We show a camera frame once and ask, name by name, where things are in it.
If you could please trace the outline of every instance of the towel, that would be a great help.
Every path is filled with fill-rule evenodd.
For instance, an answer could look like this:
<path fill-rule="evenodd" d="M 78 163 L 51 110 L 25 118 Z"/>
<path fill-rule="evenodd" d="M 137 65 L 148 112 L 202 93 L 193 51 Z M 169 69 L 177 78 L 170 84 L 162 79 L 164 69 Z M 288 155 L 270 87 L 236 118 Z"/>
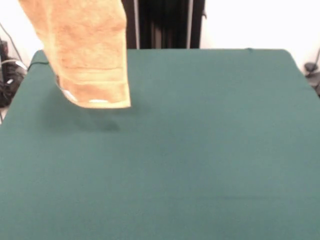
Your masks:
<path fill-rule="evenodd" d="M 65 97 L 84 108 L 130 106 L 121 0 L 19 0 Z"/>

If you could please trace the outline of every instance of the folded towel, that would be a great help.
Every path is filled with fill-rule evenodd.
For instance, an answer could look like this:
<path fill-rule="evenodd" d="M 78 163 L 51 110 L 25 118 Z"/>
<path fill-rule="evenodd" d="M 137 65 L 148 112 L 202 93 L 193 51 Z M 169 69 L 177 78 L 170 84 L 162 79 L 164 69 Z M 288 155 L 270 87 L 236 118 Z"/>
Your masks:
<path fill-rule="evenodd" d="M 130 106 L 121 0 L 19 0 L 58 84 L 85 108 Z"/>

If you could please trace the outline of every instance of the white wall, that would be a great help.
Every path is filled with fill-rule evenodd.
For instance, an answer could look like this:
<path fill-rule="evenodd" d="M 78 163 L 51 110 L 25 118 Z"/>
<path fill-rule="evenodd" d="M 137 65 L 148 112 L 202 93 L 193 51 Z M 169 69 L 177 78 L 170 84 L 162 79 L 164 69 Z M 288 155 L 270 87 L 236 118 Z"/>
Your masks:
<path fill-rule="evenodd" d="M 18 0 L 0 0 L 0 23 L 11 35 L 24 64 L 29 65 L 35 52 L 42 49 L 43 45 Z M 10 39 L 1 28 L 0 37 L 9 44 L 9 56 L 18 58 Z"/>
<path fill-rule="evenodd" d="M 319 0 L 206 0 L 200 47 L 286 49 L 298 68 L 320 48 Z"/>

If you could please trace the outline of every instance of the green cloth surface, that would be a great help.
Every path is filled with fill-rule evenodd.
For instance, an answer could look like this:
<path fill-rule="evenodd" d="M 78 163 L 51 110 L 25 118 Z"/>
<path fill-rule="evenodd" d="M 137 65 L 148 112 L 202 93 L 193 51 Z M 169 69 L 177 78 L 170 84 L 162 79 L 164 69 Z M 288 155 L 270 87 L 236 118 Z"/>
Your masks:
<path fill-rule="evenodd" d="M 132 107 L 38 52 L 0 126 L 0 240 L 319 240 L 320 102 L 283 50 L 129 50 Z"/>

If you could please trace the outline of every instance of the dark object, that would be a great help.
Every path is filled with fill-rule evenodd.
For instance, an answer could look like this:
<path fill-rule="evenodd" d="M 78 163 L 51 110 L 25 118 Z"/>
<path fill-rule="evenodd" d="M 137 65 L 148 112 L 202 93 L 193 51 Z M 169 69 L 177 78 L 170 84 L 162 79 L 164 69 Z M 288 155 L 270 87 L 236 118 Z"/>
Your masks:
<path fill-rule="evenodd" d="M 306 77 L 309 77 L 314 71 L 316 71 L 318 69 L 318 61 L 319 61 L 319 56 L 320 56 L 320 48 L 318 50 L 318 53 L 316 55 L 316 59 L 314 62 L 307 62 L 304 65 L 304 69 L 308 72 L 308 74 L 306 75 Z"/>
<path fill-rule="evenodd" d="M 205 0 L 190 3 L 190 0 L 139 0 L 140 47 L 199 48 Z"/>
<path fill-rule="evenodd" d="M 192 27 L 190 39 L 191 49 L 198 49 L 200 47 L 201 25 L 203 16 L 205 17 L 205 19 L 207 19 L 207 13 L 205 12 L 205 0 L 193 0 Z"/>
<path fill-rule="evenodd" d="M 126 13 L 126 46 L 128 49 L 137 48 L 135 2 L 134 0 L 122 0 Z"/>
<path fill-rule="evenodd" d="M 5 41 L 0 42 L 0 58 L 2 70 L 0 108 L 4 108 L 10 105 L 27 71 L 16 64 L 18 60 L 8 57 L 8 44 Z"/>
<path fill-rule="evenodd" d="M 308 73 L 312 73 L 315 70 L 318 70 L 318 65 L 316 63 L 313 63 L 313 62 L 307 62 L 304 65 L 304 68 Z"/>

